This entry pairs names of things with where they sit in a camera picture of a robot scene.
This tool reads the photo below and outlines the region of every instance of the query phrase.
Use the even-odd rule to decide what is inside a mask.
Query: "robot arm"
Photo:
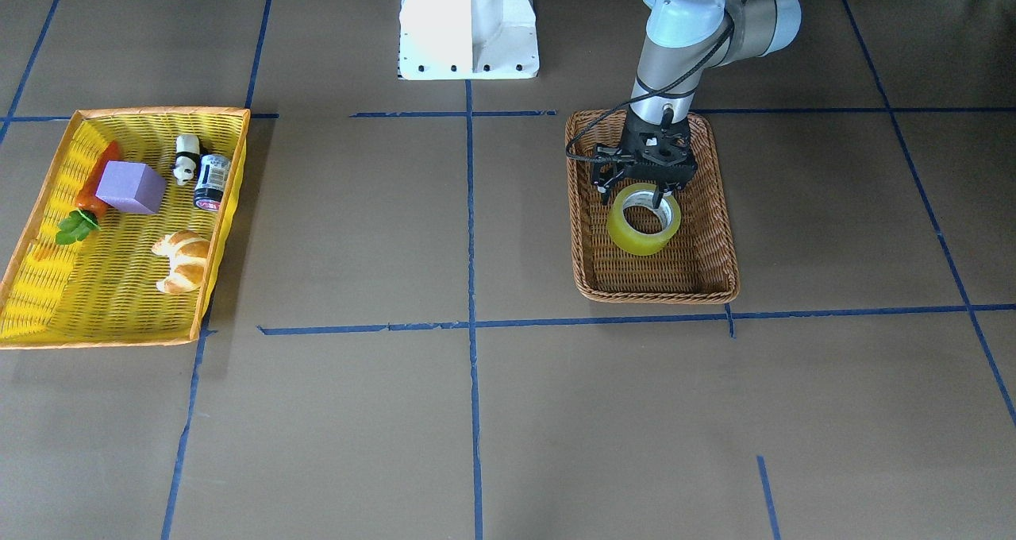
[[[656,182],[654,207],[683,189],[697,169],[688,110],[702,70],[785,48],[801,23],[798,0],[643,1],[652,12],[632,99],[613,110],[628,108],[621,144],[597,145],[592,158],[604,204],[627,178]]]

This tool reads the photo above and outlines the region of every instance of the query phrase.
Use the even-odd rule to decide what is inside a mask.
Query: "purple block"
[[[99,181],[96,196],[110,206],[138,215],[154,215],[166,193],[166,179],[143,163],[111,161]]]

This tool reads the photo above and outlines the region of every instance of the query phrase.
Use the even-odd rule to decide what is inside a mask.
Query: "yellow tape roll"
[[[607,232],[611,240],[625,252],[637,256],[655,254],[666,246],[681,227],[681,207],[673,196],[664,196],[659,208],[652,207],[652,195],[655,185],[636,183],[621,189],[614,198],[610,215],[607,217]],[[656,234],[641,233],[625,220],[625,209],[632,206],[644,206],[656,215],[663,230]]]

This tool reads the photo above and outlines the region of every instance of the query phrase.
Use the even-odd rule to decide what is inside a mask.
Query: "bread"
[[[197,290],[208,268],[211,243],[191,231],[178,231],[163,237],[151,247],[152,254],[170,258],[170,276],[155,283],[166,294]]]

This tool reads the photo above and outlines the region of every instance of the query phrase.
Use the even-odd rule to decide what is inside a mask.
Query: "white metal bracket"
[[[525,79],[539,70],[532,0],[402,0],[404,79]]]

